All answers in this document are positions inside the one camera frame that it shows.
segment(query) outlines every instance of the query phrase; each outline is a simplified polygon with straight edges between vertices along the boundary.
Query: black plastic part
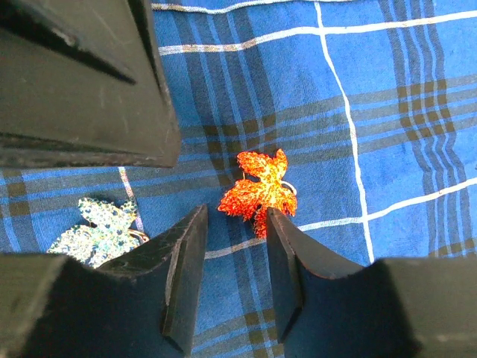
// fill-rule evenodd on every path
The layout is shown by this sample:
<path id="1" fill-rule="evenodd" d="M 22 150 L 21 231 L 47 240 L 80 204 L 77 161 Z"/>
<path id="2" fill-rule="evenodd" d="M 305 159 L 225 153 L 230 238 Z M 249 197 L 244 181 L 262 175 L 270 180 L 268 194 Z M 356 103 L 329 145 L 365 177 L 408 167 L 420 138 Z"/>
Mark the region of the black plastic part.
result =
<path id="1" fill-rule="evenodd" d="M 275 209 L 267 245 L 285 358 L 477 357 L 477 260 L 385 259 L 362 268 Z M 299 295 L 298 304 L 290 299 Z"/>
<path id="2" fill-rule="evenodd" d="M 63 255 L 0 256 L 0 357 L 186 357 L 206 235 L 202 206 L 97 270 Z"/>
<path id="3" fill-rule="evenodd" d="M 0 166 L 172 167 L 147 0 L 0 1 Z"/>

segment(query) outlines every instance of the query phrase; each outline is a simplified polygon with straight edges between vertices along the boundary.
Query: orange leaf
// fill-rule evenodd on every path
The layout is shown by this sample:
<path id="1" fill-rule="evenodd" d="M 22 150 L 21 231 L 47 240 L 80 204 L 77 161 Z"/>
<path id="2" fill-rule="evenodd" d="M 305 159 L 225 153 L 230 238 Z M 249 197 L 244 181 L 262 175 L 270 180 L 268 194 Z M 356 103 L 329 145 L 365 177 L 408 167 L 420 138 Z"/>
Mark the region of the orange leaf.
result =
<path id="1" fill-rule="evenodd" d="M 255 215 L 255 234 L 260 239 L 267 237 L 267 208 L 276 207 L 284 214 L 295 215 L 297 198 L 287 188 L 282 187 L 282 178 L 288 162 L 285 153 L 279 149 L 275 158 L 266 154 L 244 151 L 237 156 L 238 164 L 245 173 L 260 179 L 237 180 L 236 185 L 225 193 L 218 209 L 227 215 L 243 216 L 244 221 Z"/>

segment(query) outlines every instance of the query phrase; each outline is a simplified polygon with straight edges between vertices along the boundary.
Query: checkered fabric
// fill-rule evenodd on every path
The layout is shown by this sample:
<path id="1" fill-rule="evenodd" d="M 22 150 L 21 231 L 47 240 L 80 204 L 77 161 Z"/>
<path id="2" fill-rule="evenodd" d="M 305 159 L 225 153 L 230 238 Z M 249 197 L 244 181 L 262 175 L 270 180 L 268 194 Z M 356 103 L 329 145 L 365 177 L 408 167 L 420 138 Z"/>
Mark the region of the checkered fabric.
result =
<path id="1" fill-rule="evenodd" d="M 292 221 L 369 265 L 475 256 L 474 1 L 153 4 L 183 146 L 174 169 L 4 170 L 0 249 L 45 251 L 78 199 L 139 203 L 155 236 L 209 205 L 194 357 L 282 357 L 265 243 L 216 210 L 240 151 L 288 156 Z"/>

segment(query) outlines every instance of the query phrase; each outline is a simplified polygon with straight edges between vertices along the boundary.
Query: blue plaid fabric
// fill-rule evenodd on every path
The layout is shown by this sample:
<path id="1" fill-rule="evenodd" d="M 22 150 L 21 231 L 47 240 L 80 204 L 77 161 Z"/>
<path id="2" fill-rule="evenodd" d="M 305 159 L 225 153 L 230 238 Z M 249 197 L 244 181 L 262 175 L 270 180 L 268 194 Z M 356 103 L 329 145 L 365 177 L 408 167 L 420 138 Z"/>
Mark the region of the blue plaid fabric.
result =
<path id="1" fill-rule="evenodd" d="M 215 208 L 240 151 L 288 156 L 293 222 L 360 263 L 475 256 L 474 1 L 153 4 L 174 169 L 3 170 L 0 249 L 45 251 L 78 199 L 135 195 L 149 236 L 209 205 L 194 357 L 282 357 L 265 243 Z"/>

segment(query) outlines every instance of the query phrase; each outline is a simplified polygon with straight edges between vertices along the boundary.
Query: white line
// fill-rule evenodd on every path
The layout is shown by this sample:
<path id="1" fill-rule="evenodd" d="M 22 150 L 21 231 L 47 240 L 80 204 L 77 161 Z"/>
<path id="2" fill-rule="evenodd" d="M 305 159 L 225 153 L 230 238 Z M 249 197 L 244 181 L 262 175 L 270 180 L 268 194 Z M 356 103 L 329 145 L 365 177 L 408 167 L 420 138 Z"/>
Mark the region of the white line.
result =
<path id="1" fill-rule="evenodd" d="M 440 15 L 435 17 L 426 17 L 422 19 L 412 19 L 399 22 L 380 22 L 377 24 L 357 25 L 357 26 L 344 26 L 344 27 L 330 27 L 330 28 L 313 28 L 309 26 L 302 26 L 297 28 L 290 28 L 288 30 L 282 30 L 273 32 L 270 34 L 262 35 L 260 37 L 253 38 L 243 43 L 230 43 L 226 45 L 173 45 L 159 47 L 159 54 L 166 56 L 169 54 L 181 54 L 190 52 L 228 52 L 228 51 L 242 51 L 247 48 L 252 48 L 261 43 L 267 43 L 269 41 L 285 39 L 287 37 L 297 35 L 341 35 L 341 34 L 362 34 L 371 31 L 388 30 L 390 28 L 408 28 L 418 25 L 430 25 L 439 22 L 446 22 L 459 19 L 470 19 L 477 17 L 477 10 L 464 11 L 461 13 L 450 13 L 447 15 Z"/>
<path id="2" fill-rule="evenodd" d="M 216 259 L 218 257 L 223 257 L 223 256 L 233 254 L 234 252 L 243 250 L 244 248 L 249 248 L 251 246 L 265 244 L 265 243 L 266 243 L 266 240 L 264 239 L 257 239 L 257 238 L 250 239 L 250 240 L 241 242 L 240 244 L 230 246 L 229 248 L 222 248 L 221 250 L 217 250 L 217 251 L 207 251 L 205 259 L 206 260 Z"/>
<path id="3" fill-rule="evenodd" d="M 404 207 L 410 207 L 411 205 L 422 204 L 427 201 L 435 200 L 443 195 L 451 194 L 453 192 L 458 192 L 459 190 L 465 189 L 468 186 L 476 185 L 476 184 L 477 184 L 477 178 L 468 179 L 464 181 L 463 183 L 459 183 L 457 185 L 444 188 L 442 190 L 439 190 L 438 192 L 433 192 L 428 195 L 418 196 L 416 198 L 406 199 L 406 200 L 397 202 L 387 207 L 386 209 L 369 214 L 367 218 L 344 218 L 344 219 L 338 219 L 338 220 L 327 220 L 324 222 L 314 222 L 312 224 L 301 225 L 298 228 L 302 231 L 310 231 L 310 230 L 320 229 L 322 227 L 341 226 L 346 224 L 361 224 L 364 221 L 371 221 L 371 220 L 386 216 L 387 214 L 393 211 L 396 211 L 398 209 L 402 209 Z"/>
<path id="4" fill-rule="evenodd" d="M 151 4 L 152 10 L 164 11 L 181 11 L 186 13 L 208 13 L 209 15 L 216 15 L 219 13 L 228 13 L 240 9 L 242 7 L 256 6 L 256 5 L 267 5 L 267 4 L 276 4 L 279 2 L 290 2 L 294 0 L 252 0 L 239 2 L 238 4 L 230 5 L 223 7 L 221 9 L 207 9 L 206 7 L 198 6 L 183 6 L 178 4 Z M 318 0 L 321 2 L 348 2 L 353 0 Z"/>
<path id="5" fill-rule="evenodd" d="M 299 28 L 290 28 L 288 30 L 282 30 L 272 32 L 263 36 L 255 37 L 251 40 L 243 43 L 231 43 L 228 45 L 174 45 L 159 47 L 159 54 L 166 56 L 168 54 L 181 54 L 186 52 L 229 52 L 229 51 L 241 51 L 247 48 L 251 48 L 259 45 L 260 43 L 267 43 L 273 40 L 284 39 L 295 35 L 319 35 L 320 31 L 317 28 L 310 26 L 303 26 Z"/>
<path id="6" fill-rule="evenodd" d="M 121 175 L 121 180 L 122 180 L 122 183 L 124 184 L 124 188 L 126 189 L 128 198 L 131 200 L 136 200 L 134 198 L 133 188 L 131 188 L 131 184 L 129 183 L 129 178 L 127 177 L 126 168 L 123 166 L 119 166 L 118 170 L 119 170 L 119 175 Z M 136 217 L 136 226 L 138 231 L 141 231 L 142 233 L 144 233 L 144 225 L 142 223 L 141 216 L 139 215 L 139 210 L 137 212 L 137 217 Z"/>
<path id="7" fill-rule="evenodd" d="M 321 7 L 320 3 L 315 2 L 315 9 L 318 14 L 318 26 L 323 28 L 323 20 L 321 19 Z M 350 139 L 351 139 L 351 148 L 353 150 L 353 159 L 355 164 L 355 176 L 356 176 L 356 184 L 358 185 L 359 191 L 359 201 L 361 203 L 361 211 L 362 216 L 367 218 L 367 204 L 366 204 L 366 192 L 364 191 L 363 181 L 361 180 L 361 168 L 359 168 L 358 162 L 358 140 L 356 139 L 356 128 L 355 124 L 353 123 L 353 119 L 351 118 L 351 106 L 346 93 L 344 92 L 343 86 L 341 85 L 341 81 L 336 73 L 335 66 L 329 56 L 328 47 L 326 45 L 326 37 L 325 34 L 321 34 L 321 47 L 323 48 L 323 54 L 325 56 L 326 62 L 330 67 L 333 75 L 335 76 L 336 83 L 338 87 L 340 87 L 341 94 L 343 95 L 344 100 L 344 112 L 346 113 L 346 117 L 348 119 L 348 125 L 350 126 Z M 371 234 L 370 234 L 370 224 L 367 220 L 363 221 L 363 229 L 364 229 L 364 239 L 366 240 L 366 247 L 367 253 L 370 258 L 370 263 L 374 262 L 374 253 L 373 253 L 373 243 L 371 242 Z"/>

